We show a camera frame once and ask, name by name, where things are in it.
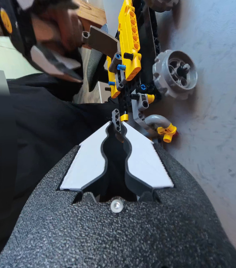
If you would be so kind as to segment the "yellow black toy vehicle model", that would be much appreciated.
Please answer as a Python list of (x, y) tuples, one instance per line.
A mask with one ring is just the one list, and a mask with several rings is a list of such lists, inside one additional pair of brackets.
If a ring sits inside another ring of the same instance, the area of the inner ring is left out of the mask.
[(149, 139), (170, 143), (178, 134), (168, 119), (160, 115), (145, 116), (144, 111), (161, 97), (186, 100), (197, 85), (196, 66), (180, 50), (161, 51), (158, 40), (156, 12), (175, 8), (179, 1), (123, 1), (118, 15), (115, 37), (107, 25), (101, 29), (90, 26), (82, 33), (82, 41), (100, 51), (105, 81), (118, 108), (112, 112), (116, 137), (123, 142), (121, 123), (133, 121)]

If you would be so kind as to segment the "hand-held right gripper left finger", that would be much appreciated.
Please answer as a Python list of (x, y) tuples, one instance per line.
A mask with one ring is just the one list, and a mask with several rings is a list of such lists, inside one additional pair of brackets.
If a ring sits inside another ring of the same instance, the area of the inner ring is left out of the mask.
[(79, 144), (80, 148), (60, 185), (60, 190), (106, 192), (108, 188), (108, 160), (103, 144), (109, 137), (108, 121)]

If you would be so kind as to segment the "brown wooden table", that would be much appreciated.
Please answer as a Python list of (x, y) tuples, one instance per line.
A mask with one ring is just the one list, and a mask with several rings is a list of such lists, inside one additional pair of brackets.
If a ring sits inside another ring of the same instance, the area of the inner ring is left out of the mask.
[(79, 5), (79, 8), (75, 10), (78, 17), (79, 28), (82, 31), (90, 30), (90, 26), (101, 28), (106, 24), (105, 11), (89, 4), (86, 1), (75, 0), (75, 3)]

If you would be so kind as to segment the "grey ribbed strip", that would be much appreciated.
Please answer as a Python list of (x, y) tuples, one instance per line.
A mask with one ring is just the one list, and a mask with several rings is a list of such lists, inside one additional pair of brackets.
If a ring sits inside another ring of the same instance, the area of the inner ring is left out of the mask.
[(106, 58), (100, 51), (91, 49), (86, 72), (89, 92), (94, 90), (98, 81), (105, 81), (105, 61)]

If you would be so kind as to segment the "person's left hand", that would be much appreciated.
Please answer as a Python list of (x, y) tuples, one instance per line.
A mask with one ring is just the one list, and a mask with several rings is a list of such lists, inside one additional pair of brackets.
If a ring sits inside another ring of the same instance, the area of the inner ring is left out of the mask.
[(72, 9), (49, 9), (32, 17), (36, 41), (44, 47), (65, 55), (82, 46), (83, 25)]

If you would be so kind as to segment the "person's dark clothed legs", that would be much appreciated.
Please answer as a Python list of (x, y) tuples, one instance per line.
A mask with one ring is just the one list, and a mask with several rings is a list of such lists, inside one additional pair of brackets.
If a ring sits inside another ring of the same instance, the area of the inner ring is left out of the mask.
[(73, 103), (82, 84), (45, 73), (7, 79), (7, 85), (16, 123), (17, 172), (10, 215), (0, 219), (0, 253), (37, 184), (118, 108), (111, 97), (105, 103)]

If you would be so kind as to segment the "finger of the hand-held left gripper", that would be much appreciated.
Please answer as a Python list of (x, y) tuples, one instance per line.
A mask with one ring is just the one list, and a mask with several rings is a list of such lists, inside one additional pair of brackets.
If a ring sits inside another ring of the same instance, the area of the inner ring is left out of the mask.
[(82, 83), (83, 78), (76, 73), (76, 70), (68, 69), (64, 64), (59, 63), (55, 56), (62, 56), (41, 45), (34, 45), (30, 50), (32, 62), (43, 72), (70, 82)]
[(75, 59), (66, 58), (64, 56), (55, 56), (59, 63), (64, 64), (68, 69), (76, 70), (81, 67), (81, 63)]

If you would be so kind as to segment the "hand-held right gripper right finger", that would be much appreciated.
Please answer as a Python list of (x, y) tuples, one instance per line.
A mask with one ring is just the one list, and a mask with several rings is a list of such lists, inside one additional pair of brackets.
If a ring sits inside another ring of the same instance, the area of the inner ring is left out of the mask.
[(125, 159), (125, 184), (137, 196), (156, 189), (173, 188), (153, 142), (126, 122), (122, 123)]

